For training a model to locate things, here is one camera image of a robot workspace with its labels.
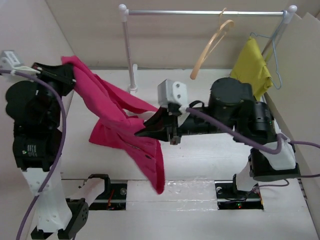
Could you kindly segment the black left arm base rail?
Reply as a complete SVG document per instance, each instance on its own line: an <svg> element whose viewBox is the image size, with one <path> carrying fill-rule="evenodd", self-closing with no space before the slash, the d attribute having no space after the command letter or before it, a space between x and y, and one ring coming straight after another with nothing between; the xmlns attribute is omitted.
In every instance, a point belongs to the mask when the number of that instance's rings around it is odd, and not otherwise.
<svg viewBox="0 0 320 240"><path fill-rule="evenodd" d="M90 205L90 211L126 210L127 182L111 182L110 190L100 194Z"/></svg>

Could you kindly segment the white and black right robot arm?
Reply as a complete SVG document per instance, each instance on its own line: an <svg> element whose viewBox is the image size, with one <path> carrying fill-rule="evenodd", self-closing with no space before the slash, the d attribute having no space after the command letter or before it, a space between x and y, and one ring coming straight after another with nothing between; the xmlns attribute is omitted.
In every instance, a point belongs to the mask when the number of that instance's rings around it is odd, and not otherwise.
<svg viewBox="0 0 320 240"><path fill-rule="evenodd" d="M274 182L300 176L295 147L283 133L276 132L268 105L256 101L252 86L231 77L216 80L208 103L188 101L187 86L164 80L157 87L159 109L136 133L171 145L183 136L227 133L237 143L250 146L247 163L232 178L221 195L242 201L259 182Z"/></svg>

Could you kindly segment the black right arm base rail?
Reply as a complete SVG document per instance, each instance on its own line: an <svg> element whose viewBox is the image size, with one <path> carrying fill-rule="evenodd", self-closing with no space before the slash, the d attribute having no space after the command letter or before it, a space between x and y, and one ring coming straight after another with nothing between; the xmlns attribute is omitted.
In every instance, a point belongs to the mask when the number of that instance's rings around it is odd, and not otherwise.
<svg viewBox="0 0 320 240"><path fill-rule="evenodd" d="M234 189L232 180L217 180L214 182L218 210L263 210L260 195L254 191L239 191Z"/></svg>

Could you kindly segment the pink trousers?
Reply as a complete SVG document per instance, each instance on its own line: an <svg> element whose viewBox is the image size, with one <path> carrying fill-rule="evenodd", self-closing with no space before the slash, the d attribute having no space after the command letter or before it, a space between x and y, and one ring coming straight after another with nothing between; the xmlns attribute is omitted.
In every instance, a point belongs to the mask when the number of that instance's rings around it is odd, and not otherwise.
<svg viewBox="0 0 320 240"><path fill-rule="evenodd" d="M89 142L124 150L150 181L157 194L165 189L165 168L161 144L149 137L135 136L144 128L138 115L156 112L157 108L123 89L101 79L77 56L61 57L71 64L76 80L74 90L86 107L98 117Z"/></svg>

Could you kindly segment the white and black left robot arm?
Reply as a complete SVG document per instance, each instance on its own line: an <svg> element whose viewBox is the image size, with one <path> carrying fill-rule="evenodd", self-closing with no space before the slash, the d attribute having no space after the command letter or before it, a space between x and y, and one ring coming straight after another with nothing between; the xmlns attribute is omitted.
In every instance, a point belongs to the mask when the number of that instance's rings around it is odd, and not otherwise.
<svg viewBox="0 0 320 240"><path fill-rule="evenodd" d="M36 62L31 70L32 75L12 70L23 80L5 95L6 113L14 121L14 159L34 196L30 209L38 216L31 238L57 234L60 240L73 240L88 220L90 205L111 194L110 178L92 174L76 194L65 196L59 162L67 132L62 98L76 85L73 66Z"/></svg>

